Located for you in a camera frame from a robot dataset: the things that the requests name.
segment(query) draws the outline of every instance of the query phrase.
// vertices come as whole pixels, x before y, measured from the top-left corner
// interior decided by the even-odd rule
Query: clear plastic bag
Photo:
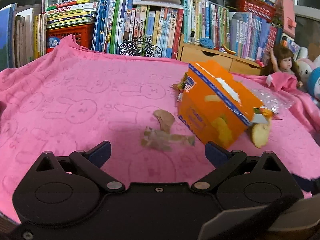
[[[259,89],[250,89],[252,93],[259,98],[263,104],[273,111],[275,114],[280,114],[282,109],[289,109],[294,105],[294,101],[287,99],[280,99],[271,91],[259,90]]]

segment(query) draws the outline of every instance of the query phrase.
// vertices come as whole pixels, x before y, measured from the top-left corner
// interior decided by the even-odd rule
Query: triangular cutout
[[[50,159],[48,157],[44,157],[41,161],[41,163],[39,164],[39,166],[37,167],[36,171],[49,171],[49,170],[53,170],[54,167],[50,161]]]
[[[280,167],[272,157],[268,157],[266,159],[266,162],[263,165],[263,169],[267,171],[281,171]]]

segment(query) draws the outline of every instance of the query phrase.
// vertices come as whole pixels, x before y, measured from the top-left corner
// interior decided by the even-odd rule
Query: screw
[[[122,187],[122,183],[119,181],[111,181],[107,184],[107,188],[109,189],[120,189]]]
[[[199,181],[199,182],[196,182],[194,184],[195,188],[196,189],[208,189],[210,187],[210,184],[208,182],[205,182],[205,181]]]
[[[24,232],[22,234],[23,239],[25,240],[32,240],[33,239],[33,234],[31,234],[30,232]]]

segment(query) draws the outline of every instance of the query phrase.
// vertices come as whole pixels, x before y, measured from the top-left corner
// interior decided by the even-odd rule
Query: blue plush toy
[[[307,82],[309,94],[320,101],[320,67],[311,72]]]

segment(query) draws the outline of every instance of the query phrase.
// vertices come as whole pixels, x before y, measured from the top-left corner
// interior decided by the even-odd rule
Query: blue stripe on box
[[[189,64],[189,68],[206,83],[215,92],[218,97],[226,104],[226,106],[235,113],[235,115],[246,125],[250,126],[251,122],[239,111],[239,109],[227,98],[221,91],[212,84],[202,73],[200,73],[193,65]]]

